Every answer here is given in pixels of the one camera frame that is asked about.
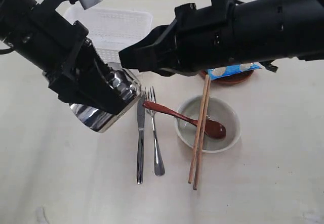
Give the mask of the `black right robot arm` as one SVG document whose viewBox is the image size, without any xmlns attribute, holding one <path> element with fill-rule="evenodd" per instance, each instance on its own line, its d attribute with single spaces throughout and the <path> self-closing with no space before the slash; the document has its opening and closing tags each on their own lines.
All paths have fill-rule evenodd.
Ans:
<svg viewBox="0 0 324 224">
<path fill-rule="evenodd" d="M 323 58 L 323 0 L 211 0 L 203 9 L 177 7 L 177 65 L 182 72 L 259 62 Z"/>
</svg>

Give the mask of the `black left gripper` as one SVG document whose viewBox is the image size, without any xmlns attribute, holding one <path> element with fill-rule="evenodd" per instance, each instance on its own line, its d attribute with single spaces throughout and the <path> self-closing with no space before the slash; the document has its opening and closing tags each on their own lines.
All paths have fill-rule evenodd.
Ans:
<svg viewBox="0 0 324 224">
<path fill-rule="evenodd" d="M 28 0 L 26 57 L 44 73 L 49 88 L 65 103 L 98 108 L 117 115 L 127 103 L 109 82 L 114 70 L 98 55 L 88 29 L 70 24 L 55 8 Z"/>
</svg>

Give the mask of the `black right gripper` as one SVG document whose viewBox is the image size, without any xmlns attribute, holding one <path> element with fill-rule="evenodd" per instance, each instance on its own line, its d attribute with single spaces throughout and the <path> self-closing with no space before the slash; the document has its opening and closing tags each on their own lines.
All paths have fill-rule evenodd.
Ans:
<svg viewBox="0 0 324 224">
<path fill-rule="evenodd" d="M 211 0 L 196 9 L 175 8 L 171 24 L 154 28 L 139 42 L 121 50 L 123 68 L 170 77 L 243 63 L 242 4 Z"/>
</svg>

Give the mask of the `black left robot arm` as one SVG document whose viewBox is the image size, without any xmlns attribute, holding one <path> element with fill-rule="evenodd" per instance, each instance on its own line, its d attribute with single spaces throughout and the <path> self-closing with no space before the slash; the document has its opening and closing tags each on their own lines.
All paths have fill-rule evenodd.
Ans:
<svg viewBox="0 0 324 224">
<path fill-rule="evenodd" d="M 134 99 L 128 81 L 113 84 L 115 71 L 106 64 L 79 21 L 57 12 L 63 2 L 89 9 L 102 0 L 1 0 L 1 54 L 17 52 L 38 67 L 49 88 L 67 104 L 81 104 L 116 115 Z"/>
</svg>

